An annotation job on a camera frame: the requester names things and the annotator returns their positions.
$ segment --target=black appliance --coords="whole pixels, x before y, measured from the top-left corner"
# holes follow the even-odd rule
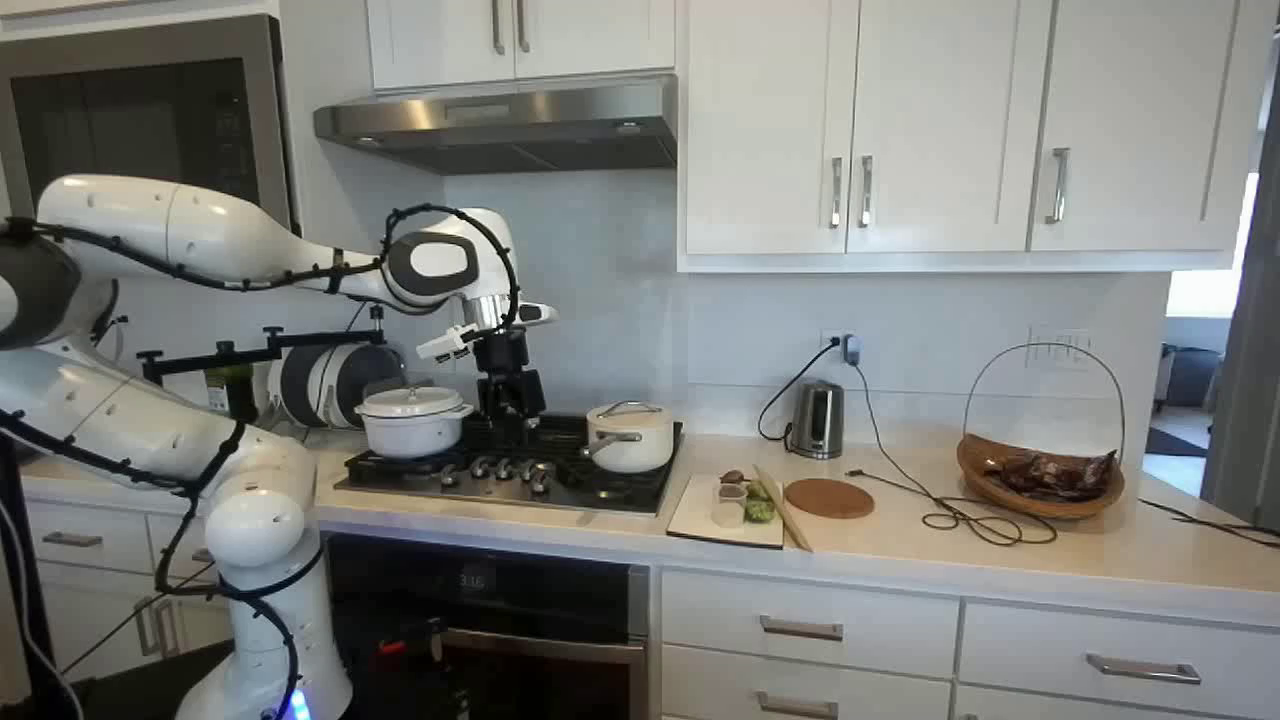
[[[640,720],[649,572],[326,537],[350,720]]]
[[[595,467],[584,415],[541,415],[523,450],[486,451],[480,422],[464,424],[464,439],[435,457],[350,457],[344,493],[407,493],[439,501],[486,501],[486,503],[562,503],[562,509],[613,509],[655,512],[663,501],[673,462],[655,471],[615,477]]]

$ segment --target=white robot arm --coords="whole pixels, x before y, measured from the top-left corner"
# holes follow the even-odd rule
[[[313,517],[314,462],[297,439],[178,404],[107,370],[92,354],[92,324],[107,312],[105,285],[142,270],[226,291],[301,285],[395,312],[433,312],[460,297],[468,324],[423,348],[477,348],[480,370],[498,370],[494,396],[521,400],[521,324],[548,321],[548,307],[515,299],[509,251],[509,225],[490,213],[450,213],[367,256],[297,239],[243,201],[131,178],[62,178],[40,197],[35,228],[2,233],[0,430],[101,471],[178,493],[191,512],[194,501],[209,509],[205,545],[220,592],[231,598],[234,652],[186,692],[178,716],[336,720],[346,710],[350,683],[331,644]]]

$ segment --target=white countertop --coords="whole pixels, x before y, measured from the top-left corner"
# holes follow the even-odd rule
[[[889,463],[869,450],[840,462],[801,462],[744,438],[684,438],[660,512],[595,512],[350,493],[336,482],[358,446],[326,438],[321,450],[314,512],[324,531],[1280,628],[1280,551],[1145,509],[1140,498],[1210,512],[1157,482],[1126,483],[1125,501],[1095,522],[1060,524],[1057,545],[1023,547],[990,547],[965,527],[933,531],[919,524],[933,503],[857,482],[874,501],[871,517],[818,522],[801,512],[813,551],[773,551],[663,537],[663,524],[690,482],[715,482],[722,467],[762,467],[789,483],[801,477],[836,482],[849,467],[891,477]],[[953,450],[894,450],[894,457],[933,493],[961,493]],[[22,483],[29,501],[182,509],[176,498],[101,483],[51,462],[22,463]]]

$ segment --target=oven handle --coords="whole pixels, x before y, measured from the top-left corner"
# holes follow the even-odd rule
[[[509,656],[568,660],[568,666],[640,666],[645,660],[645,644],[584,644],[584,640],[509,637],[509,631],[480,631],[480,628],[443,628],[443,647],[509,652]]]

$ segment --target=wire basket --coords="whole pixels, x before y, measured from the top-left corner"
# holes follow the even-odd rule
[[[1045,451],[1045,450],[1019,450],[1019,446],[1003,446],[990,438],[977,438],[967,430],[971,415],[971,396],[979,390],[979,382],[1015,354],[1031,354],[1031,348],[1052,348],[1052,354],[1077,354],[1086,366],[1095,366],[1117,392],[1117,414],[1118,414],[1118,439],[1111,451],[1104,457],[1069,457],[1069,451]],[[1086,522],[1104,509],[1111,509],[1125,498],[1125,392],[1117,374],[1086,348],[1077,343],[1010,343],[1003,354],[997,354],[971,382],[967,396],[965,396],[965,438],[955,446],[955,462],[965,471],[965,488],[989,503],[1023,512],[1023,517],[1038,517],[1038,522]]]

